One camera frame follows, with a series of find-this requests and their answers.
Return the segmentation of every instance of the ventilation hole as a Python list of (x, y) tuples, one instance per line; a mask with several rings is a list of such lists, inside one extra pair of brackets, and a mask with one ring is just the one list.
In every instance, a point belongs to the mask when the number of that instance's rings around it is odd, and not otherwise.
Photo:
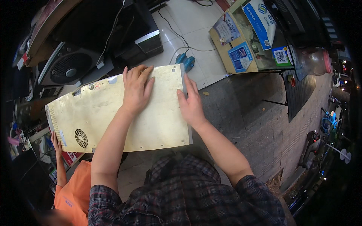
[(75, 140), (82, 148), (86, 148), (88, 146), (88, 138), (85, 135), (85, 132), (81, 129), (76, 129), (74, 132)]

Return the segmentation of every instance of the hand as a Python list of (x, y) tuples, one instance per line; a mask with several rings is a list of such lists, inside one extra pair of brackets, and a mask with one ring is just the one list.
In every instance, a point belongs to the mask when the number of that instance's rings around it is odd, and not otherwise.
[(178, 103), (184, 120), (197, 130), (201, 125), (208, 121), (202, 111), (201, 97), (197, 90), (196, 82), (189, 79), (187, 74), (184, 75), (184, 80), (189, 97), (186, 100), (184, 93), (178, 89)]
[(155, 77), (147, 81), (148, 75), (153, 70), (153, 66), (139, 65), (128, 71), (127, 66), (123, 71), (123, 83), (125, 93), (123, 96), (122, 108), (135, 117), (148, 103)]
[(57, 157), (60, 157), (62, 155), (62, 152), (63, 152), (62, 143), (60, 141), (58, 141), (54, 131), (51, 134), (51, 142), (53, 143), (53, 146), (54, 146), (54, 149), (55, 149), (55, 155)]

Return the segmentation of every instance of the blue power tool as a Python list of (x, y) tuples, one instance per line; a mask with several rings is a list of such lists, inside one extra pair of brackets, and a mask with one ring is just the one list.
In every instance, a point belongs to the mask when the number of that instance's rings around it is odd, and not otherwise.
[(185, 73), (189, 72), (191, 68), (194, 66), (195, 57), (190, 56), (189, 58), (186, 56), (186, 53), (180, 54), (176, 57), (176, 64), (184, 64)]

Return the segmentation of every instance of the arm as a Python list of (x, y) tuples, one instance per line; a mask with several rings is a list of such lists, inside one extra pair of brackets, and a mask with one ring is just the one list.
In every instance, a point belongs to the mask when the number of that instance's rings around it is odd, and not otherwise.
[(140, 65), (123, 72), (123, 105), (102, 136), (92, 159), (91, 185), (104, 185), (118, 193), (117, 171), (121, 163), (128, 128), (150, 99), (155, 78), (147, 81), (153, 66)]
[(66, 169), (64, 168), (64, 163), (62, 159), (62, 144), (56, 138), (55, 132), (51, 134), (51, 142), (53, 143), (55, 149), (55, 156), (56, 156), (56, 173), (58, 175), (58, 183), (57, 185), (64, 187), (67, 184), (67, 175)]
[(201, 98), (196, 83), (184, 76), (189, 97), (186, 99), (181, 90), (177, 90), (180, 110), (185, 121), (201, 136), (218, 166), (228, 176), (233, 187), (246, 175), (253, 175), (244, 155), (209, 121), (202, 111)]

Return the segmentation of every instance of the red lid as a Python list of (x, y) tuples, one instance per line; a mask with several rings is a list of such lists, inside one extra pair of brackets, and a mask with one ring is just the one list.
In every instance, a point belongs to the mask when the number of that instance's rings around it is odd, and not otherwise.
[(329, 59), (329, 54), (327, 50), (323, 50), (323, 59), (325, 64), (325, 72), (328, 74), (332, 73), (332, 66), (331, 66), (331, 60)]

